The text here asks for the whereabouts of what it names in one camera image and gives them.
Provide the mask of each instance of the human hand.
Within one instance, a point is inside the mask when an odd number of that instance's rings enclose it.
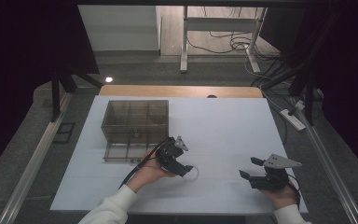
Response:
[[[150,157],[145,165],[139,169],[135,175],[127,182],[127,186],[133,191],[138,192],[143,186],[156,182],[162,177],[174,177],[175,174],[161,169],[156,158],[156,152]]]
[[[261,189],[260,191],[269,197],[276,209],[297,204],[296,193],[287,186],[278,190]]]

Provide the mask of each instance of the clear plastic container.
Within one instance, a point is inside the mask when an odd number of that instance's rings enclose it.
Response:
[[[169,136],[167,100],[109,101],[102,130],[105,161],[138,163]]]

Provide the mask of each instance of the black curtain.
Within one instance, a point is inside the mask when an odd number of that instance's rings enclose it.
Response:
[[[76,5],[0,1],[0,155],[33,103],[34,89],[69,68],[98,74]]]
[[[324,115],[358,157],[358,1],[349,2],[324,42],[315,74]]]

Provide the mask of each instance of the white tabletop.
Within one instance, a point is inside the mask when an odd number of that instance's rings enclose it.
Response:
[[[195,181],[162,178],[141,189],[133,214],[257,215],[272,213],[269,199],[239,170],[264,176],[251,157],[287,157],[265,99],[96,96],[51,210],[89,211],[117,191],[130,164],[105,163],[101,125],[110,100],[168,100],[170,136],[182,135],[189,151],[177,160],[195,165]],[[193,169],[187,178],[195,176]],[[301,202],[300,212],[308,212]]]

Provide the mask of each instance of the floor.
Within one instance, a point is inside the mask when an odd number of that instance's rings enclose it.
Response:
[[[229,15],[232,9],[224,8],[222,16]],[[202,15],[202,10],[195,10]],[[194,43],[202,45],[205,40],[194,36]],[[189,51],[199,54],[198,57],[189,58],[188,73],[179,72],[178,52],[180,47],[177,41],[170,44],[173,46],[169,51],[161,50],[162,55],[140,54],[128,52],[116,54],[114,52],[95,52],[97,63],[100,67],[100,76],[92,77],[104,80],[104,77],[114,78],[113,84],[138,84],[138,85],[194,85],[194,86],[250,86],[257,78],[255,74],[248,72],[244,67],[244,56],[235,55],[212,55],[191,48]],[[223,44],[212,44],[215,50],[225,50]],[[262,72],[268,70],[272,61],[259,61]],[[76,139],[81,133],[82,126],[88,115],[93,96],[98,90],[88,82],[74,77],[79,89],[73,95],[69,110],[66,112],[63,122],[76,124],[74,133],[67,144],[54,143],[42,163],[39,173],[27,194],[25,201],[17,215],[15,223],[77,223],[84,213],[65,214],[49,211],[54,194],[61,182],[67,162],[70,160],[72,151],[76,146]],[[350,223],[342,208],[341,201],[330,184],[329,177],[324,171],[307,133],[296,131],[290,124],[285,122],[277,113],[279,107],[290,107],[286,101],[290,100],[287,95],[286,84],[276,86],[275,92],[266,92],[270,99],[271,114],[273,115],[278,131],[281,135],[287,154],[291,158],[303,161],[304,166],[295,170],[296,177],[301,181],[302,194],[310,212],[304,215],[306,220],[312,223],[345,224]],[[322,98],[317,98],[313,107],[313,119],[315,128],[325,147],[334,160],[341,177],[358,204],[358,160],[351,149],[339,137],[335,130],[325,120],[321,105]],[[29,110],[26,119],[19,127],[16,135],[7,146],[7,150],[0,158],[0,216],[8,199],[21,178],[21,174],[37,148],[41,136],[49,125],[51,118],[51,87],[49,83],[40,86],[34,91],[34,104]],[[274,223],[270,215],[257,217],[171,217],[171,216],[130,216],[128,223],[247,223],[269,224]]]

